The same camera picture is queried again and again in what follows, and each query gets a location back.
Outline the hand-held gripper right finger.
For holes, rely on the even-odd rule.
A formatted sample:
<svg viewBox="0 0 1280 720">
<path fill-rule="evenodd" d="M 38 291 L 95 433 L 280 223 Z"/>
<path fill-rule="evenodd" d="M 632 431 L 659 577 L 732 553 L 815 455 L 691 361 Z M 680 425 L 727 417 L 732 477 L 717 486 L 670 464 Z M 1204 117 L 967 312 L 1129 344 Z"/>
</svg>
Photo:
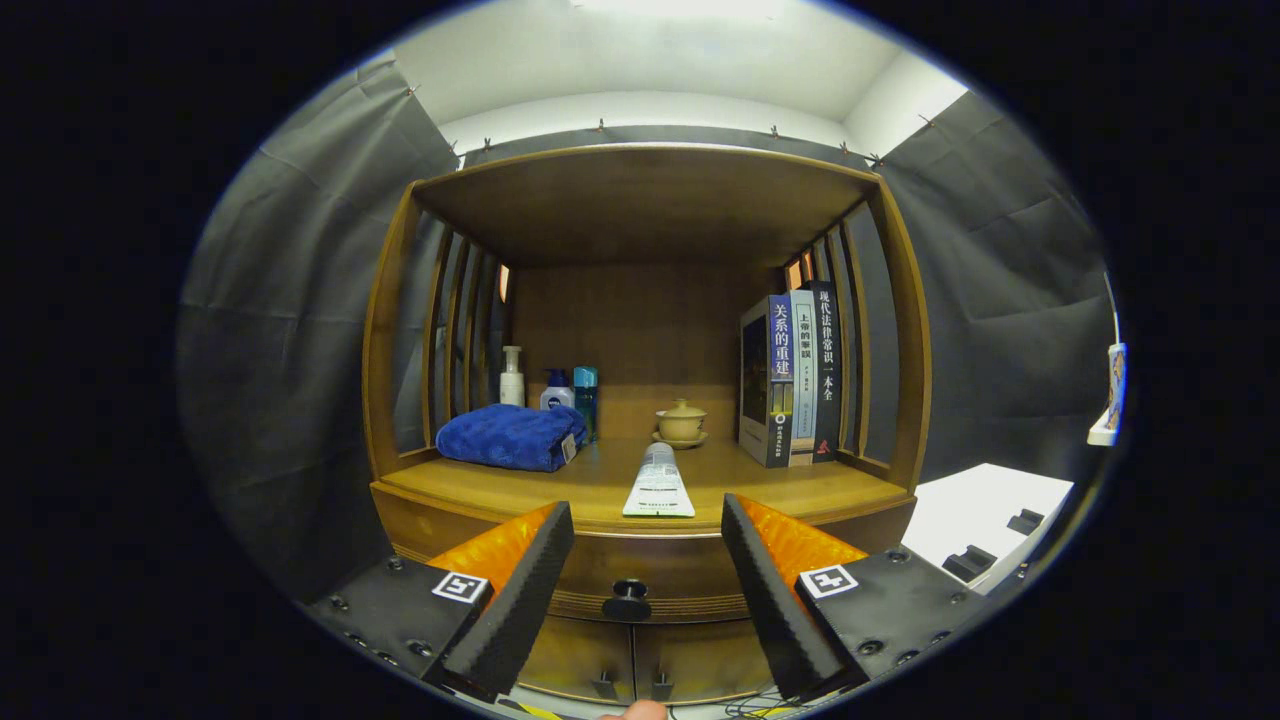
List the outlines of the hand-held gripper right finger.
<svg viewBox="0 0 1280 720">
<path fill-rule="evenodd" d="M 979 626 L 991 609 L 915 550 L 868 553 L 742 495 L 723 498 L 722 539 L 786 700 L 873 682 Z"/>
</svg>

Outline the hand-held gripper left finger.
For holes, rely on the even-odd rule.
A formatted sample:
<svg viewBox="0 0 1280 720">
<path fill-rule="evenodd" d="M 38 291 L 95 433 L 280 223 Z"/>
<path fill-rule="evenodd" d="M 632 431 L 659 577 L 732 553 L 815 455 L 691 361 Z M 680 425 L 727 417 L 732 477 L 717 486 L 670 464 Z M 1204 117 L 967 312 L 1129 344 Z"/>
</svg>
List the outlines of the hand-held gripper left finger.
<svg viewBox="0 0 1280 720">
<path fill-rule="evenodd" d="M 493 703 L 526 664 L 573 542 L 570 503 L 553 502 L 428 562 L 387 555 L 300 609 L 404 679 Z"/>
</svg>

